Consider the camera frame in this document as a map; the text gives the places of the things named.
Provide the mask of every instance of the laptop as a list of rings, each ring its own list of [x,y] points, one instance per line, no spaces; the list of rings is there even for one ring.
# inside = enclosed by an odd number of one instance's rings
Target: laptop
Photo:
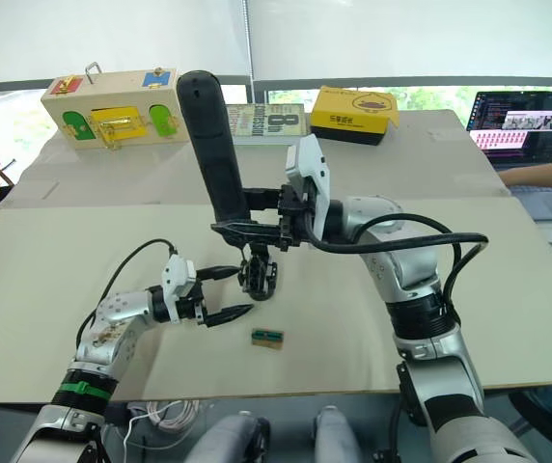
[[[552,92],[478,92],[467,131],[496,171],[552,163]],[[534,220],[552,220],[552,188],[510,190]]]

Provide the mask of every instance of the table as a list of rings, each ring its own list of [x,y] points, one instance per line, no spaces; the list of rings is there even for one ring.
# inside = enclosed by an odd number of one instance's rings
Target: table
[[[402,199],[506,196],[503,183],[455,113],[402,111],[378,147],[321,140],[332,195]],[[242,183],[287,182],[287,147],[236,147]],[[58,132],[0,208],[208,204],[189,143],[74,150]]]
[[[402,200],[410,212],[490,246],[455,286],[463,334],[489,388],[552,383],[552,249],[517,200]],[[271,212],[257,214],[275,221]],[[0,210],[0,402],[45,402],[73,354],[80,321],[119,262],[138,244],[172,239],[198,267],[238,263],[209,230],[209,206]],[[451,259],[441,248],[444,276]],[[164,249],[149,249],[114,290],[158,282]],[[274,297],[236,322],[186,322],[146,334],[114,398],[171,399],[397,389],[392,328],[362,261],[303,246],[273,252]],[[205,285],[210,308],[247,301],[234,279]],[[253,346],[252,328],[285,332],[282,351]]]

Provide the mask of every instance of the laptop screen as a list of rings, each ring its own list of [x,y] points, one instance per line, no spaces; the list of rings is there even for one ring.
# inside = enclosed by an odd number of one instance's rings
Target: laptop screen
[[[493,165],[552,162],[552,92],[479,92],[467,131]]]

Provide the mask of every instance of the book cover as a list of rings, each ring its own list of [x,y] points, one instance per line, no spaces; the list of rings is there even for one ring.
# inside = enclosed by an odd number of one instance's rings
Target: book cover
[[[289,144],[308,135],[303,104],[228,104],[227,111],[236,143]]]

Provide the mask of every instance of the black handle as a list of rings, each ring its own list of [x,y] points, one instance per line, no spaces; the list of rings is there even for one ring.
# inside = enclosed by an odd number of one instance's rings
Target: black handle
[[[239,273],[239,267],[232,265],[214,265],[213,267],[201,268],[197,270],[197,280],[222,280],[232,277]]]
[[[178,80],[178,99],[216,222],[250,219],[218,79],[204,70],[187,72]]]
[[[252,304],[240,304],[238,306],[225,307],[222,311],[213,315],[204,316],[204,323],[208,328],[229,323],[240,318],[253,308]]]

